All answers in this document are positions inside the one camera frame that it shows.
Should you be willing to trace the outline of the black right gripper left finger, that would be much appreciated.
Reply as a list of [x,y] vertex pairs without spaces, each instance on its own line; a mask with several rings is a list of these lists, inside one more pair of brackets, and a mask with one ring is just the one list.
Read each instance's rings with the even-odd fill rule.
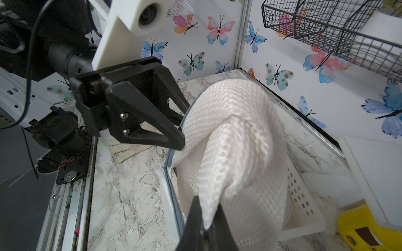
[[202,209],[198,196],[193,198],[183,235],[176,251],[208,251]]

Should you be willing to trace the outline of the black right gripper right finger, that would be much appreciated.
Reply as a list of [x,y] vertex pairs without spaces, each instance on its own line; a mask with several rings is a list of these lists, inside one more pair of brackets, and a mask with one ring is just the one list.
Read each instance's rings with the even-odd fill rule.
[[213,223],[205,232],[205,240],[208,251],[239,251],[222,205],[218,205]]

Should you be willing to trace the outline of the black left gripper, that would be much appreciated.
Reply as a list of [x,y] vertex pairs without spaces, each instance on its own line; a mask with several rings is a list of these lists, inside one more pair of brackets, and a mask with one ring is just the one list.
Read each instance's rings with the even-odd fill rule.
[[69,83],[88,131],[108,129],[121,143],[181,150],[184,134],[176,127],[190,104],[170,70],[154,56],[94,71],[89,59],[69,66]]

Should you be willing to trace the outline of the white mesh laundry bag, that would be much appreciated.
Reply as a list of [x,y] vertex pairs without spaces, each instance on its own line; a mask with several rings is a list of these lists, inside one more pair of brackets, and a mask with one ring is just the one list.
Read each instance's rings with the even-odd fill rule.
[[198,196],[203,227],[223,207],[242,251],[272,251],[285,220],[287,151],[268,93],[246,79],[224,79],[192,103],[180,128],[185,147],[171,151],[181,216]]

